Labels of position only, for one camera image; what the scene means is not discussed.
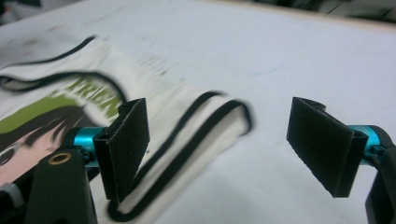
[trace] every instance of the black sleeve trim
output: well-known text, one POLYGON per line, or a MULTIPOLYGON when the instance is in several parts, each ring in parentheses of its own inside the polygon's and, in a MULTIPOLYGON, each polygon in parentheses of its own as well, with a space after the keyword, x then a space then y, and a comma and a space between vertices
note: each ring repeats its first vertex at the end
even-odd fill
POLYGON ((118 203, 115 201, 110 201, 107 212, 109 216, 119 222, 130 221, 140 214, 155 200, 155 198, 163 191, 166 185, 172 180, 183 165, 186 163, 188 158, 192 155, 196 148, 201 144, 201 142, 206 138, 210 131, 229 113, 231 113, 237 107, 242 106, 244 108, 245 118, 247 120, 248 128, 247 132, 252 129, 252 120, 248 111, 248 107, 238 101, 230 101, 222 105, 216 112, 214 112, 209 119, 201 126, 201 128, 196 132, 195 136, 190 140, 190 142, 182 148, 178 155, 172 160, 169 166, 163 171, 161 176, 153 184, 153 186, 148 190, 146 195, 140 200, 140 202, 133 208, 129 213, 123 214, 118 210, 118 203))
POLYGON ((82 43, 77 45, 75 48, 70 49, 66 53, 63 53, 63 54, 61 54, 59 56, 56 56, 54 58, 50 58, 50 59, 46 59, 46 60, 40 60, 40 61, 35 61, 35 62, 27 62, 27 63, 12 63, 12 64, 6 66, 5 68, 12 67, 12 66, 20 66, 20 65, 38 64, 38 63, 52 63, 52 62, 61 60, 61 59, 65 58, 65 57, 67 57, 69 55, 72 55, 72 54, 78 52, 79 50, 83 49, 85 46, 87 46, 95 38, 96 38, 96 36, 94 36, 94 35, 90 36, 90 37, 86 38, 84 41, 82 41, 82 43))
POLYGON ((171 132, 169 137, 166 139, 166 141, 163 142, 161 147, 155 152, 155 154, 143 165, 140 169, 139 172, 136 174, 134 178, 134 184, 133 188, 131 189, 134 190, 141 182, 141 180, 145 177, 145 175, 149 172, 152 166, 161 158, 163 154, 169 149, 170 146, 173 145, 178 133, 186 126, 186 123, 189 121, 189 119, 192 117, 192 115, 195 113, 195 111, 203 104, 205 103, 208 99, 210 99, 213 96, 220 95, 218 92, 214 91, 208 91, 201 96, 199 96, 192 104, 191 106, 187 109, 187 111, 184 113, 184 115, 181 117, 181 119, 178 121, 177 126, 175 129, 171 132))
POLYGON ((102 79, 105 82, 109 83, 112 88, 114 88, 124 104, 127 102, 126 95, 123 93, 120 85, 112 78, 98 72, 69 71, 55 73, 50 76, 42 77, 35 80, 23 80, 15 78, 14 76, 5 75, 0 76, 0 89, 3 89, 5 91, 27 92, 48 86, 54 82, 69 77, 93 77, 102 79))

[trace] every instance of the white table surface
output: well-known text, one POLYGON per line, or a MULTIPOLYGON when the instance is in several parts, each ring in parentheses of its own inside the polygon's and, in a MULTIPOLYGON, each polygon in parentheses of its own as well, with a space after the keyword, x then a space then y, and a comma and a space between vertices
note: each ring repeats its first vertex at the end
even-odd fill
POLYGON ((84 1, 0 27, 0 67, 98 35, 142 65, 254 108, 255 130, 219 155, 156 223, 367 223, 375 169, 334 199, 286 141, 291 98, 396 139, 396 29, 216 1, 84 1))

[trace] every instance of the black hair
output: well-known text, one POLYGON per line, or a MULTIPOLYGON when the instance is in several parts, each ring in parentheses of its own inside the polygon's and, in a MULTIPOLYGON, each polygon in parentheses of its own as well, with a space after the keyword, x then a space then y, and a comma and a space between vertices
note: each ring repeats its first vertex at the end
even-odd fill
POLYGON ((37 139, 51 130, 55 130, 51 141, 73 127, 97 126, 84 113, 82 107, 64 106, 39 115, 9 133, 0 133, 0 152, 29 133, 24 144, 31 147, 37 139))

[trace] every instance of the printed graphic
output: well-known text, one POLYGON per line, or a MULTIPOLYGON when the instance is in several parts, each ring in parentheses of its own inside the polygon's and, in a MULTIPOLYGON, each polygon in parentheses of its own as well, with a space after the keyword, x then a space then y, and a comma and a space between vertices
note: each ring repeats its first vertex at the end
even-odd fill
POLYGON ((69 129, 114 120, 119 105, 109 87, 81 78, 0 120, 0 186, 57 149, 69 129))

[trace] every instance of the blue metal fitting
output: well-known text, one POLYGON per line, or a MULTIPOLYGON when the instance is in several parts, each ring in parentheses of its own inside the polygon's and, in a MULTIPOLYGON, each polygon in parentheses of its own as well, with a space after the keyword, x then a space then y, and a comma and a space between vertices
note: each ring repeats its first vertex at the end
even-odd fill
POLYGON ((382 161, 386 149, 381 146, 381 140, 376 132, 367 125, 349 125, 348 127, 354 131, 365 133, 369 137, 364 148, 364 157, 361 164, 372 165, 364 158, 376 158, 382 161))
POLYGON ((95 152, 95 146, 93 145, 93 138, 100 133, 104 127, 86 127, 86 128, 81 128, 74 140, 74 146, 75 148, 83 148, 87 152, 89 152, 90 155, 92 155, 92 160, 90 160, 90 163, 86 164, 86 167, 98 167, 98 161, 96 159, 96 152, 95 152))

